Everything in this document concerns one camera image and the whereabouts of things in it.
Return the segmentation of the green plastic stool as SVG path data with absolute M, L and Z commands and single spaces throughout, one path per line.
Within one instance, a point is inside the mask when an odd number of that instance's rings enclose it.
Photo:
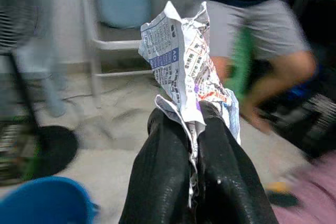
M 238 100 L 243 99 L 248 85 L 253 49 L 250 30 L 242 28 L 234 45 L 232 74 L 228 84 Z

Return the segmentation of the white plastic chair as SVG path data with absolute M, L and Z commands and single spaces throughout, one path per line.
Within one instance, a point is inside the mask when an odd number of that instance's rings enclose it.
M 137 53 L 140 45 L 140 30 L 105 26 L 99 22 L 95 0 L 82 0 L 82 5 L 86 46 L 90 58 L 92 96 L 96 108 L 101 108 L 102 78 L 149 75 L 152 71 L 147 66 L 103 73 L 99 53 L 124 51 Z

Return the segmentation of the blue plastic bucket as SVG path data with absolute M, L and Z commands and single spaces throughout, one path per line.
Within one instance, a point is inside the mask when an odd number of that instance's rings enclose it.
M 100 207 L 70 178 L 49 176 L 0 199 L 0 224 L 98 224 Z

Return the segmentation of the pale blue hanging cloth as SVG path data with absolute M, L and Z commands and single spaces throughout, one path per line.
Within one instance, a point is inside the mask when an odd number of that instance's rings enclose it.
M 57 42 L 54 38 L 54 0 L 34 0 L 35 28 L 31 39 L 17 49 L 18 66 L 34 99 L 46 102 L 49 114 L 62 116 L 66 109 L 58 91 L 65 88 Z

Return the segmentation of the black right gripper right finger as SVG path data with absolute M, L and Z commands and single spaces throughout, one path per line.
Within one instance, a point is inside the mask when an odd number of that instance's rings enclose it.
M 279 224 L 257 171 L 219 111 L 200 102 L 197 224 Z

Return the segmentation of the black standing fan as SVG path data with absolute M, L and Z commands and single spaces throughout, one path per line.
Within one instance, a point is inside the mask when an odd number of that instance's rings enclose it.
M 40 126 L 14 51 L 32 38 L 34 0 L 0 0 L 0 59 L 4 59 L 23 114 L 1 115 L 0 187 L 51 176 L 74 158 L 78 141 L 62 126 Z

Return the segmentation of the yellow and black slipper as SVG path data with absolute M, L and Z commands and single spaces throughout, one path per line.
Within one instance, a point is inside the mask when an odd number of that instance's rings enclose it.
M 274 182 L 266 187 L 266 195 L 272 205 L 279 207 L 293 207 L 299 204 L 299 200 L 290 192 L 290 184 L 287 182 Z

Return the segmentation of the black bag with white print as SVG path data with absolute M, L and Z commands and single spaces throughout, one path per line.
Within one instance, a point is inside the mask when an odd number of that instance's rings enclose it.
M 275 131 L 309 159 L 336 150 L 336 101 L 316 93 L 279 117 Z

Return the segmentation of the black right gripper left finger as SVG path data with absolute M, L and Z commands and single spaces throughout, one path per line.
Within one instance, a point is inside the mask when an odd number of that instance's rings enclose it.
M 118 224 L 190 224 L 191 167 L 182 126 L 154 109 L 137 154 Z

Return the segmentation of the pink cartoon print blanket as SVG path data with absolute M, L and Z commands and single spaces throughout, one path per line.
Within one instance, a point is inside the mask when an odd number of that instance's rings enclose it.
M 336 224 L 336 150 L 294 173 L 294 206 L 273 206 L 279 224 Z

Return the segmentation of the person in grey shorts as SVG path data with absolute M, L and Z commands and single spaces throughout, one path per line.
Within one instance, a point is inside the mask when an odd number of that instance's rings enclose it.
M 257 57 L 268 60 L 271 71 L 258 79 L 245 95 L 240 114 L 255 128 L 269 131 L 258 113 L 264 101 L 309 80 L 316 61 L 293 11 L 283 0 L 192 0 L 189 13 L 207 2 L 210 19 L 210 57 L 221 82 L 229 75 L 234 44 L 247 27 Z

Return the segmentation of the printed newspaper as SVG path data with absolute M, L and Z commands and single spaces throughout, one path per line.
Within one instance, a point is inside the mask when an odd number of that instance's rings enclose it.
M 188 206 L 198 194 L 198 136 L 206 123 L 200 102 L 211 103 L 234 139 L 240 143 L 238 100 L 221 84 L 209 56 L 209 15 L 206 2 L 192 18 L 181 18 L 171 2 L 150 23 L 141 26 L 139 54 L 150 64 L 156 81 L 169 99 L 157 95 L 155 105 L 179 123 L 190 144 Z

